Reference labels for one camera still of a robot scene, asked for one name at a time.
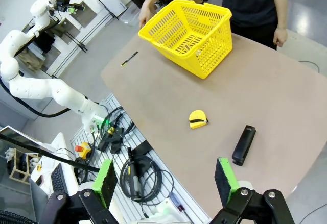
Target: black shirt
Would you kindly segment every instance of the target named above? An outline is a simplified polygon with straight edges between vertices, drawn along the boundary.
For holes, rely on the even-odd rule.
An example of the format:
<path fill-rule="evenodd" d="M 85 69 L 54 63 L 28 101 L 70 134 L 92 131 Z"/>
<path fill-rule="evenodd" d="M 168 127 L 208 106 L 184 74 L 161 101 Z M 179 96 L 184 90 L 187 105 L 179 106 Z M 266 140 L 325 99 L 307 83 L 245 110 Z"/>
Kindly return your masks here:
<path fill-rule="evenodd" d="M 277 21 L 274 0 L 223 0 L 231 21 L 240 27 L 256 27 Z"/>

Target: black keyboard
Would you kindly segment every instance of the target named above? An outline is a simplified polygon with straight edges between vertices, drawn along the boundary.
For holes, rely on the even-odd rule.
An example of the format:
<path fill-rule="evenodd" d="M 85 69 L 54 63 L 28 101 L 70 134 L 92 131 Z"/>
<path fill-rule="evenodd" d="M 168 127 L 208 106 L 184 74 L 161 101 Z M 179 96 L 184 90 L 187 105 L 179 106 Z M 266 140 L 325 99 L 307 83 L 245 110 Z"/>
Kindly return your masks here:
<path fill-rule="evenodd" d="M 65 178 L 63 177 L 61 164 L 58 164 L 58 166 L 51 173 L 51 181 L 54 192 L 68 193 Z"/>

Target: computer monitor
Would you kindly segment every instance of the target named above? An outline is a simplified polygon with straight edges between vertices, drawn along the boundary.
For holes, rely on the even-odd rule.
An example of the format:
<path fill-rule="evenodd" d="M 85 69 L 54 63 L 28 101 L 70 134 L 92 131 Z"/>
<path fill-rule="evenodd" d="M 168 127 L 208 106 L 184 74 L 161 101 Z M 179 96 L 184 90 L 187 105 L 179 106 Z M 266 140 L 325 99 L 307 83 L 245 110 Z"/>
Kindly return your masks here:
<path fill-rule="evenodd" d="M 25 145 L 29 145 L 29 146 L 33 146 L 33 147 L 37 147 L 39 149 L 43 149 L 49 153 L 53 153 L 55 152 L 56 150 L 54 148 L 52 148 L 51 146 L 49 145 L 46 145 L 46 144 L 43 144 L 42 142 L 40 141 L 37 141 L 36 139 L 28 136 L 28 135 L 25 135 L 24 133 L 12 128 L 11 126 L 6 126 L 4 127 L 3 129 L 0 130 L 0 134 L 4 135 L 4 136 L 7 136 L 11 139 L 15 139 L 21 143 L 24 143 Z M 2 140 L 0 139 L 0 141 L 10 145 L 11 147 L 14 147 L 16 148 L 17 150 L 23 152 L 23 153 L 34 153 L 33 151 L 31 150 L 28 150 L 26 148 L 23 148 L 21 146 L 18 146 L 12 142 L 9 142 L 9 141 L 6 141 L 6 140 Z"/>

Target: white device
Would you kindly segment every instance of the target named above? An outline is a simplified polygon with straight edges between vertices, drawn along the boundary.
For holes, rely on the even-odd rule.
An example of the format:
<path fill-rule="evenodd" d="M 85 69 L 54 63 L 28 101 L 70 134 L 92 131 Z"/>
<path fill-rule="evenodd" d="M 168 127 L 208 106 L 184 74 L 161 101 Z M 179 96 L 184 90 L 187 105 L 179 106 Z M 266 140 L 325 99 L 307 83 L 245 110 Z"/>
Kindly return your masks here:
<path fill-rule="evenodd" d="M 34 37 L 38 37 L 40 31 L 50 24 L 49 9 L 56 0 L 37 0 L 31 6 L 31 14 L 35 20 L 35 26 L 27 33 L 12 30 L 0 44 L 0 75 L 3 81 L 9 83 L 9 89 L 13 96 L 27 99 L 53 98 L 58 104 L 70 108 L 82 116 L 82 123 L 87 135 L 90 135 L 90 126 L 94 116 L 104 118 L 107 111 L 104 107 L 87 99 L 81 93 L 75 91 L 61 79 L 33 79 L 19 75 L 18 61 L 14 58 L 16 52 Z"/>

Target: black marker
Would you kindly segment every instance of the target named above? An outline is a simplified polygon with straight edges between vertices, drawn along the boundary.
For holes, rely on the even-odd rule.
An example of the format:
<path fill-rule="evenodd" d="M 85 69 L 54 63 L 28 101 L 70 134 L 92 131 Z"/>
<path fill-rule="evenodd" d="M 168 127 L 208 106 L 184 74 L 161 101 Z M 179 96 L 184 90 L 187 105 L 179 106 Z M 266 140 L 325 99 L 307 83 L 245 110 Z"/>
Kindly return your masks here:
<path fill-rule="evenodd" d="M 125 66 L 138 52 L 135 52 L 130 58 L 128 58 L 125 62 L 121 64 L 121 67 Z"/>

